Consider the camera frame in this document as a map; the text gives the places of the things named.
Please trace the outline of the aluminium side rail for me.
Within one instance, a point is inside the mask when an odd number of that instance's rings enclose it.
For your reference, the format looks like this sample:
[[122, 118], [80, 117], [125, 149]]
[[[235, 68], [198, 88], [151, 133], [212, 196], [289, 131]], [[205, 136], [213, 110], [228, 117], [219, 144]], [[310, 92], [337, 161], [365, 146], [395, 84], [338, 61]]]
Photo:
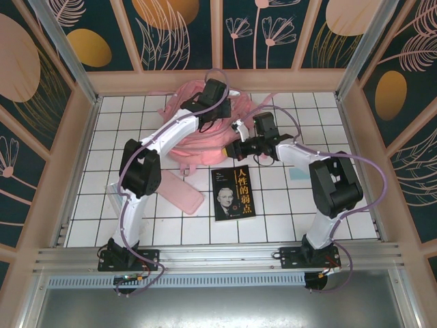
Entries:
[[[345, 129], [346, 132], [346, 136], [348, 138], [348, 142], [350, 145], [350, 149], [353, 155], [357, 155], [360, 156], [360, 151], [358, 149], [358, 144], [357, 144], [357, 140], [356, 137], [354, 135], [354, 131], [352, 129], [352, 123], [350, 122], [350, 119], [348, 117], [348, 113], [346, 111], [345, 106], [343, 105], [342, 101], [335, 96], [335, 100], [336, 100], [336, 104], [339, 110], [339, 114], [341, 116], [341, 120], [343, 122], [343, 127]], [[362, 184], [363, 187], [363, 193], [364, 193], [364, 197], [366, 200], [366, 204], [369, 205], [371, 202], [374, 202], [375, 199], [372, 188], [370, 188], [367, 183], [369, 182], [368, 179], [368, 175], [367, 175], [367, 171], [366, 169], [373, 169], [372, 165], [368, 165], [367, 163], [357, 160], [355, 161], [355, 166], [358, 172], [358, 177], [359, 180]], [[378, 212], [378, 209], [376, 207], [373, 207], [371, 209], [369, 209], [369, 213], [371, 215], [375, 230], [376, 230], [376, 234], [377, 237], [381, 240], [381, 241], [386, 241], [386, 232], [384, 231], [384, 226], [383, 223], [381, 222], [381, 217], [380, 217], [380, 213]]]
[[98, 96], [96, 101], [90, 107], [89, 115], [85, 121], [84, 130], [79, 142], [76, 156], [72, 162], [72, 171], [69, 176], [69, 181], [66, 186], [66, 192], [60, 208], [56, 225], [54, 227], [50, 248], [63, 247], [66, 243], [68, 227], [71, 221], [74, 206], [76, 204], [76, 196], [82, 182], [82, 173], [87, 160], [89, 146], [94, 135], [98, 113], [101, 107], [102, 97]]

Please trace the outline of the pink pencil case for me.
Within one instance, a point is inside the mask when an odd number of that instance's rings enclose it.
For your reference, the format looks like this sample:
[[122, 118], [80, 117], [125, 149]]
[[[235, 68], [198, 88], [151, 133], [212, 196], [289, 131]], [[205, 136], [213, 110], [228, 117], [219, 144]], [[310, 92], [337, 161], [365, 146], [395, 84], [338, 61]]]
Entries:
[[188, 215], [193, 215], [205, 199], [202, 193], [167, 170], [161, 171], [157, 194]]

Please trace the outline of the small circuit board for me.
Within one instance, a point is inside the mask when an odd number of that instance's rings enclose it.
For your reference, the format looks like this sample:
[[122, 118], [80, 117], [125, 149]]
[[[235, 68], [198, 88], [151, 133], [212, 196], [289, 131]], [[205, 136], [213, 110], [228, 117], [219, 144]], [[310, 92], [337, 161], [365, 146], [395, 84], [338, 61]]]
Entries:
[[140, 281], [143, 281], [145, 278], [147, 278], [146, 275], [142, 275], [138, 273], [132, 275], [116, 275], [113, 278], [113, 285], [138, 284]]

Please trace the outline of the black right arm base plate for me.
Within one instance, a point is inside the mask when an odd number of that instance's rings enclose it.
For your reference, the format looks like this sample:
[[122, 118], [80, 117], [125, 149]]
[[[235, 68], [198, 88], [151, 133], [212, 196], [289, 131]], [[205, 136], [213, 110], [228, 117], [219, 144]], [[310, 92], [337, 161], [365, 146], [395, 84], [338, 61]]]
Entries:
[[329, 269], [341, 267], [339, 250], [334, 245], [313, 250], [300, 247], [281, 247], [279, 260], [283, 269]]

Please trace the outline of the clear plastic folder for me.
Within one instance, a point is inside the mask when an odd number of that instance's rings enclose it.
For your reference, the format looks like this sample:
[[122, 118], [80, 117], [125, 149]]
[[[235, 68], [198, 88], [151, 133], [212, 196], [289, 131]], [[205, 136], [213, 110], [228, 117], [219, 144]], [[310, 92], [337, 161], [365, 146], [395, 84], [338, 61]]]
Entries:
[[118, 183], [114, 182], [111, 184], [108, 184], [106, 186], [106, 195], [108, 196], [108, 199], [111, 203], [111, 205], [114, 208], [121, 208], [123, 204], [123, 197], [118, 193]]

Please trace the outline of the grey metal sheet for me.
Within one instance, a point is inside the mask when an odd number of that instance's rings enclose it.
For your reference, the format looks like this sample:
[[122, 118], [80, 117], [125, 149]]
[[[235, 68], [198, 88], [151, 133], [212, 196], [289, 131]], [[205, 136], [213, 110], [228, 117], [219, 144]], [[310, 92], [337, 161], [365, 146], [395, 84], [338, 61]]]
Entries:
[[417, 328], [391, 287], [339, 292], [300, 287], [48, 290], [25, 328]]

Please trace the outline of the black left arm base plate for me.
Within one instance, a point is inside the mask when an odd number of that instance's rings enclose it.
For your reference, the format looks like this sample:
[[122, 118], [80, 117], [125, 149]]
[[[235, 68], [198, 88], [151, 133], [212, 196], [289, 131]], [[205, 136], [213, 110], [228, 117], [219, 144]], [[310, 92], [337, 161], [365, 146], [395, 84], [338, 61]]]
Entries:
[[152, 263], [139, 259], [127, 249], [121, 252], [105, 249], [100, 252], [97, 270], [99, 272], [137, 272], [144, 271], [144, 266], [150, 271], [158, 270], [156, 263], [159, 260], [160, 252], [157, 249], [138, 249], [137, 252]]

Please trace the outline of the pink backpack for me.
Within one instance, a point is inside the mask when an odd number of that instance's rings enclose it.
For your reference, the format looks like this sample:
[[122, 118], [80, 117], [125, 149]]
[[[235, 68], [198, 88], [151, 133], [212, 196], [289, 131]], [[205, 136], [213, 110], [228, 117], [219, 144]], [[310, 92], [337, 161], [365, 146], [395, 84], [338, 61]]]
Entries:
[[[179, 109], [179, 106], [203, 90], [205, 83], [202, 80], [192, 80], [179, 87], [164, 108], [158, 112], [163, 118], [163, 122], [168, 122]], [[222, 149], [231, 142], [239, 139], [239, 134], [233, 130], [231, 125], [241, 119], [246, 127], [253, 130], [253, 114], [250, 111], [257, 107], [248, 93], [240, 91], [240, 96], [230, 98], [231, 117], [217, 120], [212, 128], [204, 133], [199, 131], [185, 137], [175, 148], [170, 150], [167, 156], [180, 164], [181, 174], [184, 175], [188, 170], [193, 174], [199, 165], [211, 166], [222, 163], [227, 156], [222, 153]]]

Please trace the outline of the black book with portrait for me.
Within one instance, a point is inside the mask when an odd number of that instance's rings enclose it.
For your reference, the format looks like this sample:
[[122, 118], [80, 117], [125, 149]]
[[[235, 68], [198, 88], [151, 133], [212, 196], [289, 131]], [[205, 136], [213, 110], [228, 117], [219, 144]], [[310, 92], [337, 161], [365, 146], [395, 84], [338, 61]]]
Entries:
[[211, 171], [215, 222], [256, 216], [248, 165]]

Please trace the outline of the aluminium mounting rail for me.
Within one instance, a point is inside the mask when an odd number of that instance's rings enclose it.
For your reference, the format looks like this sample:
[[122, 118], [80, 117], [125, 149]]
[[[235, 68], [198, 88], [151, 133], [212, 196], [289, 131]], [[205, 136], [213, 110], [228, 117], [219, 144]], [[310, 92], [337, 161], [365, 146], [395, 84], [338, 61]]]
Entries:
[[[396, 243], [377, 240], [339, 241], [352, 257], [355, 271], [402, 268], [405, 261]], [[247, 243], [222, 245], [158, 246], [160, 263], [170, 274], [176, 273], [243, 273], [280, 271], [281, 265], [272, 254], [292, 243]], [[97, 274], [96, 247], [56, 247], [40, 249], [33, 274], [91, 275]]]

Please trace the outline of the aluminium corner post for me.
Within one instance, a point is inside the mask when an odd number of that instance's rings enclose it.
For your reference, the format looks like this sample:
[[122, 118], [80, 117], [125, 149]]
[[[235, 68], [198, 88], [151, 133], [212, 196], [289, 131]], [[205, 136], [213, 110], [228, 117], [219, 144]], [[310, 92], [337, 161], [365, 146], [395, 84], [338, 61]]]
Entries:
[[338, 102], [341, 102], [347, 96], [358, 73], [361, 71], [377, 41], [383, 34], [386, 25], [393, 16], [398, 3], [399, 0], [382, 0], [378, 6], [335, 91], [335, 98]]
[[74, 27], [82, 18], [86, 12], [85, 0], [27, 1], [87, 99], [95, 104], [97, 93], [63, 30], [64, 27]]

